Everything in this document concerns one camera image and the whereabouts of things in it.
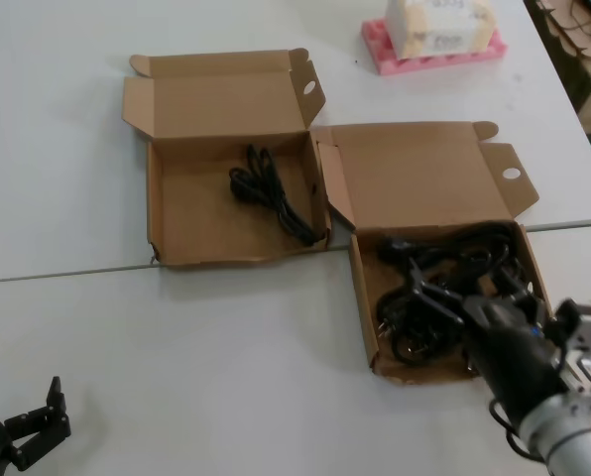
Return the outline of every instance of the cardboard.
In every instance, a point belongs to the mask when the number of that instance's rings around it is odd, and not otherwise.
[[[377,244],[386,235],[436,239],[479,223],[510,223],[519,259],[537,295],[546,300],[527,235],[514,221],[538,195],[511,145],[484,142],[497,132],[491,122],[365,124],[313,131],[329,203],[354,228],[353,283],[374,373],[407,384],[471,377],[460,355],[411,368],[395,360],[386,338],[378,339],[377,301],[403,283],[393,267],[377,258]],[[510,169],[519,176],[506,178]]]
[[[148,141],[148,240],[164,265],[250,263],[325,249],[330,219],[308,126],[325,98],[307,50],[134,56],[123,119]],[[304,247],[276,213],[241,203],[229,170],[249,144],[274,155],[290,204],[320,241]]]
[[[577,0],[526,0],[585,132],[591,133],[591,11]]]

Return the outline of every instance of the pink foam tray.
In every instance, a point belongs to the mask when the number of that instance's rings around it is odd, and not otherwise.
[[[362,37],[366,42],[371,57],[375,62],[379,74],[397,74],[398,72],[419,71],[433,67],[450,66],[501,58],[507,51],[507,45],[501,40],[498,30],[494,32],[490,44],[482,53],[465,53],[462,55],[447,55],[443,57],[424,57],[412,59],[397,59],[393,44],[386,31],[384,19],[370,20],[362,23]]]

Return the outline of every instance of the white box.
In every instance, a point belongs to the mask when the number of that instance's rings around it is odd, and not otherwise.
[[[495,27],[489,0],[389,0],[386,10],[398,60],[483,52]]]

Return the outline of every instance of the box lid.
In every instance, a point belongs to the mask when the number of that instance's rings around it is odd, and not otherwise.
[[[514,148],[483,143],[497,132],[491,122],[426,122],[313,136],[329,203],[366,229],[511,219],[536,203]]]
[[[244,136],[308,128],[325,102],[305,49],[133,56],[123,119],[152,139]]]

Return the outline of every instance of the white table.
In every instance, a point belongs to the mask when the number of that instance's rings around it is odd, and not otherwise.
[[[529,229],[591,222],[591,148],[520,1],[506,57],[382,78],[359,37],[385,0],[0,0],[0,279],[140,266],[144,147],[121,121],[128,57],[308,48],[316,124],[491,120],[541,199]]]
[[[591,299],[591,229],[531,238],[551,299]],[[343,251],[1,283],[0,418],[39,407],[52,375],[73,436],[30,476],[546,474],[479,380],[371,374]]]

